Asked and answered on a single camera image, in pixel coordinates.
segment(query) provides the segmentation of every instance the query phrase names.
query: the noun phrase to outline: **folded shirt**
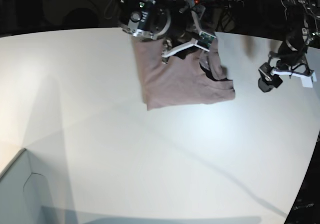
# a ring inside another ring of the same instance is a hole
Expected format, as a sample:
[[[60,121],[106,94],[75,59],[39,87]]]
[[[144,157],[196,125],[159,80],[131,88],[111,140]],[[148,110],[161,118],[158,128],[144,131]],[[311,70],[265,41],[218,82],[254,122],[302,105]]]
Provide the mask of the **folded shirt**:
[[[163,41],[133,40],[144,101],[148,110],[174,105],[214,104],[236,97],[234,83],[221,66],[218,40],[210,52],[199,50],[185,60],[162,62]]]

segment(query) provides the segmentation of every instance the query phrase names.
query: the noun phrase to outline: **table surface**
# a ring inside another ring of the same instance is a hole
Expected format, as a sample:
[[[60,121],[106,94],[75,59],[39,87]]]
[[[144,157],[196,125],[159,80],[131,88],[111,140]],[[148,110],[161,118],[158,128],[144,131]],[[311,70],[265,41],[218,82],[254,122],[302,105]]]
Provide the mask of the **table surface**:
[[[217,35],[236,99],[150,112],[118,28],[0,39],[0,140],[30,151],[58,218],[285,222],[320,130],[319,84],[285,78],[264,94],[258,68],[280,43]],[[308,58],[320,71],[320,52]]]

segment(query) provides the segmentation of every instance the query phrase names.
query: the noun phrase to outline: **dark floor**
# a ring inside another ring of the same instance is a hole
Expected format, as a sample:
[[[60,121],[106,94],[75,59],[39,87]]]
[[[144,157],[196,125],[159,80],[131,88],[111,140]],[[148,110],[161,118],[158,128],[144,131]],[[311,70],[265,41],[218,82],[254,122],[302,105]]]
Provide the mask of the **dark floor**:
[[[285,224],[320,223],[320,142],[316,144],[309,169]]]
[[[111,0],[0,0],[0,34],[16,35],[75,28],[117,27],[118,9]],[[241,0],[242,8],[232,8],[232,0],[217,0],[236,19],[232,33],[283,40],[283,30],[274,29],[260,14],[259,0]],[[284,9],[280,0],[264,0],[265,13],[282,23]],[[213,6],[208,12],[214,13]]]

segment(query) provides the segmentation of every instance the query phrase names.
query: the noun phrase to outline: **cable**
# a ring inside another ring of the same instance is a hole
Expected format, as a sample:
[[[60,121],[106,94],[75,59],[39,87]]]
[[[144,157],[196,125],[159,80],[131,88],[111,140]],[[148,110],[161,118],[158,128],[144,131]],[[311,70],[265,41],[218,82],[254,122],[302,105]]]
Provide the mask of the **cable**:
[[[310,9],[310,12],[314,15],[313,17],[314,17],[315,19],[317,19],[317,16],[316,16],[316,14],[312,11],[312,9]],[[319,31],[318,22],[315,21],[315,24],[316,24],[316,29],[317,29],[317,31]]]
[[[258,8],[259,8],[260,14],[261,14],[262,18],[265,20],[266,24],[273,29],[284,29],[286,27],[285,25],[274,24],[271,22],[269,17],[266,15],[266,10],[264,10],[265,7],[264,7],[263,1],[264,0],[258,0]]]
[[[221,12],[221,14],[220,14],[220,18],[219,18],[219,21],[218,21],[218,25],[217,25],[217,27],[216,27],[216,32],[219,31],[219,28],[220,28],[220,27],[222,27],[222,22],[223,22],[224,17],[226,16],[226,14],[227,14],[227,10],[224,9],[224,10]]]
[[[51,27],[54,27],[55,25],[51,23],[45,16],[43,17],[43,22]]]
[[[298,54],[297,54],[297,56],[296,56],[296,59],[295,59],[294,62],[291,64],[291,67],[293,67],[294,64],[296,64],[296,63],[299,61],[299,59],[301,59],[300,56],[301,56],[302,52],[304,51],[304,49],[307,47],[308,41],[309,41],[309,36],[308,36],[308,38],[306,39],[306,41],[304,42],[303,47],[299,50],[299,52],[298,52]],[[297,67],[295,67],[295,68],[291,68],[291,70],[292,70],[292,75],[290,75],[290,78],[293,76],[294,71],[297,70],[298,68],[300,68],[301,66],[305,66],[305,69],[308,71],[308,73],[310,73],[310,68],[309,68],[309,66],[308,66],[307,64],[305,64],[305,63],[302,63],[302,64],[299,64],[299,65],[298,65]]]
[[[113,12],[112,12],[110,17],[106,17],[106,14],[107,14],[108,10],[110,9],[111,5],[113,4],[113,1],[114,0],[109,0],[108,5],[105,7],[105,10],[103,12],[103,16],[104,16],[105,20],[112,20],[112,18],[113,18],[113,14],[114,14],[116,8],[113,10]]]
[[[223,32],[226,31],[226,28],[229,26],[229,24],[231,23],[232,20],[233,20],[233,19],[230,18],[229,21],[228,21],[228,23],[227,23],[224,27],[222,27],[222,31],[223,31]]]
[[[95,9],[97,10],[97,12],[98,12],[99,14],[101,13],[99,7],[98,7],[94,2],[92,2],[91,0],[86,0],[86,1],[88,1],[89,3],[91,3],[91,4],[95,7]]]

